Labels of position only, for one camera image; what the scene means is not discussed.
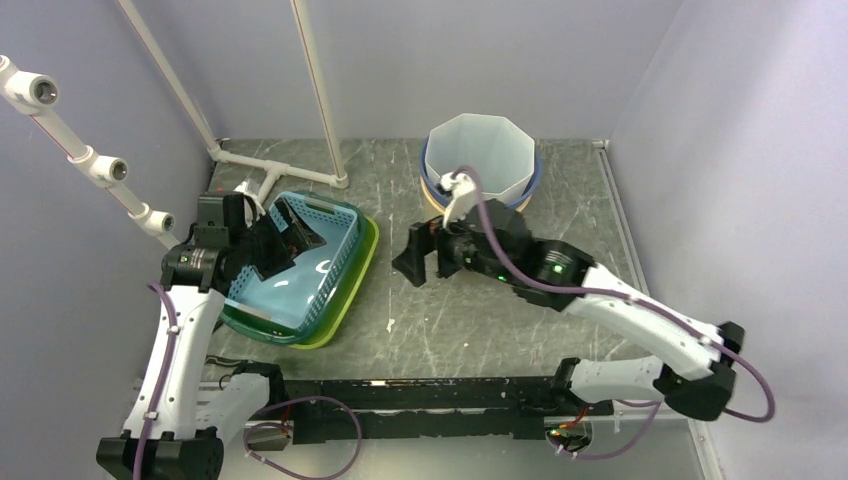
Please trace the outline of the white octagonal bin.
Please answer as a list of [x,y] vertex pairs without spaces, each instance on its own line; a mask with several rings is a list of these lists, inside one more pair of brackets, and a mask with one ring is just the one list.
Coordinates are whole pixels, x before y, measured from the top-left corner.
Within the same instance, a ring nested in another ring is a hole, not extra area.
[[503,116],[463,113],[430,131],[421,174],[434,187],[460,166],[478,173],[486,197],[516,206],[529,195],[537,170],[536,144]]

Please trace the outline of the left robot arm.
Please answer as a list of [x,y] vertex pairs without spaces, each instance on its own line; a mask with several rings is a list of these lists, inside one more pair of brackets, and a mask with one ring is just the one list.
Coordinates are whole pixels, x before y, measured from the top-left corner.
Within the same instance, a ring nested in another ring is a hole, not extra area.
[[276,275],[321,242],[284,198],[260,213],[244,193],[199,197],[196,222],[164,255],[161,277],[149,285],[161,306],[154,347],[121,433],[99,442],[100,467],[115,479],[215,479],[225,446],[253,415],[272,420],[285,411],[280,367],[253,361],[241,362],[199,409],[203,367],[237,277]]

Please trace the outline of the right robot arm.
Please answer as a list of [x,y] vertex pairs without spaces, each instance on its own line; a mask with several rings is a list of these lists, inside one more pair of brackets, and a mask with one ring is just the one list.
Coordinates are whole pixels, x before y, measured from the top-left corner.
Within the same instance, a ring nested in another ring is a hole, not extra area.
[[686,417],[714,421],[731,399],[744,329],[689,318],[680,325],[654,311],[654,302],[619,279],[591,255],[561,240],[536,237],[523,216],[497,200],[486,203],[490,222],[506,256],[526,284],[496,256],[477,208],[462,220],[442,217],[413,224],[393,268],[419,287],[427,280],[425,258],[437,256],[437,275],[467,270],[509,285],[526,302],[596,322],[647,351],[618,361],[576,357],[560,362],[551,382],[550,411],[574,415],[612,400],[660,402]]

